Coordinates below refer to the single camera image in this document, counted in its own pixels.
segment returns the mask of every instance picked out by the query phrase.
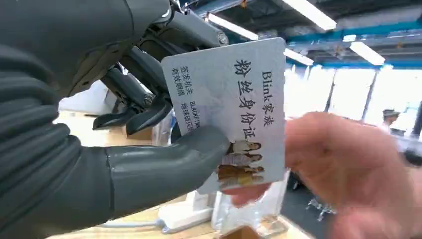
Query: fluorescent light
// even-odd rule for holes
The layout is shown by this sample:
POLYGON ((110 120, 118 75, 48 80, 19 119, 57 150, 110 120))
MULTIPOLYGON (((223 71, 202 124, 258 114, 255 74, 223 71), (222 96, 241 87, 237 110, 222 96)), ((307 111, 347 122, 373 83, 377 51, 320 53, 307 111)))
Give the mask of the fluorescent light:
POLYGON ((293 60, 299 61, 300 63, 305 64, 307 66, 310 66, 314 63, 314 61, 309 59, 308 57, 301 55, 299 53, 296 53, 296 52, 294 52, 290 49, 287 49, 287 48, 284 51, 284 55, 289 57, 289 58, 292 58, 293 60))
POLYGON ((242 36, 249 38, 251 40, 258 40, 257 34, 251 32, 251 31, 248 31, 248 30, 246 30, 246 29, 244 29, 244 28, 242 28, 238 25, 235 25, 235 24, 233 24, 229 21, 226 21, 226 20, 224 20, 224 19, 222 19, 222 18, 220 18, 220 17, 218 17, 214 14, 208 13, 206 18, 205 18, 205 21, 211 21, 211 22, 213 22, 217 25, 225 27, 225 28, 229 29, 230 31, 236 32, 237 34, 242 35, 242 36))
POLYGON ((381 69, 382 70, 392 70, 394 68, 393 65, 385 64, 381 69))
POLYGON ((369 61, 372 65, 380 66, 385 62, 384 57, 361 41, 352 42, 350 49, 369 61))
POLYGON ((356 35, 347 35, 343 37, 343 42, 353 42, 356 41, 356 35))
MULTIPOLYGON (((224 19, 222 19, 222 18, 220 18, 220 17, 218 17, 214 14, 211 14, 211 13, 207 14, 205 21, 207 21, 207 22, 211 21, 211 22, 213 22, 217 25, 225 27, 225 28, 229 29, 230 31, 236 32, 237 34, 242 35, 242 36, 249 38, 251 40, 258 40, 258 37, 259 37, 257 34, 251 32, 251 31, 248 31, 248 30, 246 30, 246 29, 244 29, 244 28, 242 28, 238 25, 235 25, 235 24, 233 24, 229 21, 226 21, 226 20, 224 20, 224 19)), ((299 53, 296 53, 296 52, 294 52, 290 49, 287 49, 287 48, 284 51, 284 55, 287 56, 287 57, 290 57, 293 60, 296 60, 296 61, 298 61, 302 64, 305 64, 307 66, 310 66, 314 63, 314 61, 309 59, 308 57, 301 55, 299 53)))
POLYGON ((337 27, 337 22, 306 0, 282 1, 326 31, 333 30, 337 27))

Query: table surface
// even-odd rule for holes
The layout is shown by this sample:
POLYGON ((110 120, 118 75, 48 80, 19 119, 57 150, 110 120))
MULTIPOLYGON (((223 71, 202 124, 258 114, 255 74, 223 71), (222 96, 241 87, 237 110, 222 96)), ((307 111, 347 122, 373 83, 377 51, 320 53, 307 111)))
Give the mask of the table surface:
MULTIPOLYGON (((71 114, 69 112, 62 112, 56 122, 66 123, 71 134, 77 136, 84 146, 119 146, 119 145, 140 145, 151 144, 150 141, 129 140, 126 136, 113 131, 92 131, 92 122, 94 118, 84 117, 80 114, 71 114)), ((177 198, 163 205, 180 202, 186 196, 177 198)), ((125 218, 117 219, 114 222, 152 222, 157 219, 158 210, 163 205, 153 207, 142 212, 130 215, 125 218)), ((299 226, 293 224, 283 216, 279 220, 288 226, 286 233, 278 235, 278 239, 312 239, 310 235, 305 233, 299 226)), ((111 229, 93 227, 81 231, 50 237, 49 239, 213 239, 217 238, 218 233, 211 227, 210 222, 200 224, 198 226, 186 229, 184 231, 174 234, 162 234, 160 229, 155 227, 143 227, 134 229, 111 229)))

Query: gray robotic hand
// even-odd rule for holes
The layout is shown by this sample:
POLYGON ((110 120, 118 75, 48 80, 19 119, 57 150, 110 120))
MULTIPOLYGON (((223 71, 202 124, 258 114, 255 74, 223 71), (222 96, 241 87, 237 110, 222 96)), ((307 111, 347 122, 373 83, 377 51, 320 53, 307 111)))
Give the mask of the gray robotic hand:
POLYGON ((94 129, 133 134, 159 123, 172 107, 159 61, 227 44, 176 1, 0 1, 0 22, 0 238, 40 239, 144 210, 196 189, 220 163, 229 142, 212 127, 168 147, 88 148, 53 124, 60 99, 97 79, 125 110, 94 129))

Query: human finger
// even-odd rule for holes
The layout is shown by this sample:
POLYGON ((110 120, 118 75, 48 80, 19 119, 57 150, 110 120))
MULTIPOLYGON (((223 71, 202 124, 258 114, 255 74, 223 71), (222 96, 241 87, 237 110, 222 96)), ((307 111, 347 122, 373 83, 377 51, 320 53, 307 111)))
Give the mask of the human finger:
POLYGON ((237 207, 244 206, 249 202, 257 201, 264 195, 271 184, 260 184, 244 188, 224 190, 223 193, 231 196, 231 202, 237 207))

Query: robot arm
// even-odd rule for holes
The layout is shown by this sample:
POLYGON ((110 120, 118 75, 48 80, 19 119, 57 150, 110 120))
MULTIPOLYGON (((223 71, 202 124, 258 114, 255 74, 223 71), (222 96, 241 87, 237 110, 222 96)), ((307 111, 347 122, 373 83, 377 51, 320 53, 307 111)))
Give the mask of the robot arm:
MULTIPOLYGON (((110 75, 149 25, 172 17, 169 9, 167 0, 0 3, 0 21, 8 22, 0 26, 0 238, 39 239, 101 224, 186 194, 216 169, 229 142, 212 127, 168 147, 87 148, 65 125, 52 123, 63 96, 110 75)), ((177 43, 163 49, 161 56, 186 51, 177 43)), ((122 62, 157 90, 161 111, 133 112, 144 115, 144 126, 134 128, 151 126, 148 117, 159 121, 171 104, 164 85, 149 78, 159 71, 136 71, 142 62, 136 57, 122 62)))

